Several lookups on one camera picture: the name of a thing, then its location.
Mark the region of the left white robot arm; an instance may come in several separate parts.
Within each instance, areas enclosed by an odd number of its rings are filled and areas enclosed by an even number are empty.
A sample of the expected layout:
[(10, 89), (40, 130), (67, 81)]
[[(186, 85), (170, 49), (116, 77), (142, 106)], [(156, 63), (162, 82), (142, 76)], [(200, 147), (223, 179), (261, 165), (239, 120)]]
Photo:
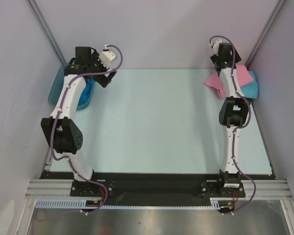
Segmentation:
[(49, 117), (41, 120), (41, 128), (55, 161), (65, 160), (73, 171), (74, 179), (83, 181), (81, 189), (92, 196), (98, 183), (92, 180), (93, 169), (79, 156), (83, 134), (74, 122), (78, 103), (88, 81), (107, 87), (118, 68), (111, 69), (117, 55), (122, 55), (115, 45), (105, 45), (101, 53), (92, 47), (76, 47), (75, 57), (64, 68), (62, 91)]

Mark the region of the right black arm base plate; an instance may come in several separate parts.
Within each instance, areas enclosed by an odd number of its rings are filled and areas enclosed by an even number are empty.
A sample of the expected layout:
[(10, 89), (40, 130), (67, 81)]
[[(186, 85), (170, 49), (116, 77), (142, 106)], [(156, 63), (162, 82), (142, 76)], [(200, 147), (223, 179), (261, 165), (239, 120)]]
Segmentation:
[(240, 183), (238, 188), (225, 188), (219, 182), (210, 180), (200, 183), (199, 195), (203, 198), (230, 198), (232, 196), (245, 198), (245, 189), (243, 183)]

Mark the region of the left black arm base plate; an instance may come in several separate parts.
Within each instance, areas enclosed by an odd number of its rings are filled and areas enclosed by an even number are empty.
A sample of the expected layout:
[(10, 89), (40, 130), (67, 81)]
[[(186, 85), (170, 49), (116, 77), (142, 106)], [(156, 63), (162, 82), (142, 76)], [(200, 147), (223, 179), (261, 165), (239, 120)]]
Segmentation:
[(99, 197), (101, 196), (102, 192), (104, 193), (104, 196), (105, 195), (107, 195), (108, 197), (113, 196), (114, 194), (113, 181), (99, 180), (99, 183), (103, 184), (106, 187), (108, 193), (105, 193), (103, 187), (98, 186), (96, 184), (73, 180), (70, 196), (71, 197)]

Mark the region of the pink t shirt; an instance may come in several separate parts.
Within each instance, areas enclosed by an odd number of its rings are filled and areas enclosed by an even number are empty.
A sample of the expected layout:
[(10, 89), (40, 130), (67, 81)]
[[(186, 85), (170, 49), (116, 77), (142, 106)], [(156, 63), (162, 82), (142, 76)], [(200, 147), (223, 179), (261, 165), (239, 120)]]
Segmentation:
[[(237, 65), (236, 67), (237, 67), (237, 79), (238, 79), (239, 85), (241, 87), (244, 73), (247, 72), (248, 70), (245, 65)], [(220, 98), (226, 97), (224, 85), (223, 85), (221, 79), (218, 77), (217, 72), (214, 72), (203, 83), (207, 87), (210, 87), (214, 91), (216, 91)]]

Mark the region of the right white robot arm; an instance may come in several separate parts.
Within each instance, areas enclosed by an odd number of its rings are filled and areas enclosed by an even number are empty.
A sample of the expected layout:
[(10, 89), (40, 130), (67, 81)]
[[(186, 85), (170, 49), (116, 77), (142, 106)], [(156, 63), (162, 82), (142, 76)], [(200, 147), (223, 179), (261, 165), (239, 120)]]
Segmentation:
[(219, 123), (225, 134), (225, 159), (216, 184), (217, 193), (228, 196), (241, 187), (238, 165), (238, 144), (240, 130), (249, 122), (250, 104), (245, 98), (237, 78), (236, 63), (241, 59), (231, 43), (217, 39), (210, 44), (214, 55), (210, 57), (218, 78), (224, 86), (225, 100), (219, 112)]

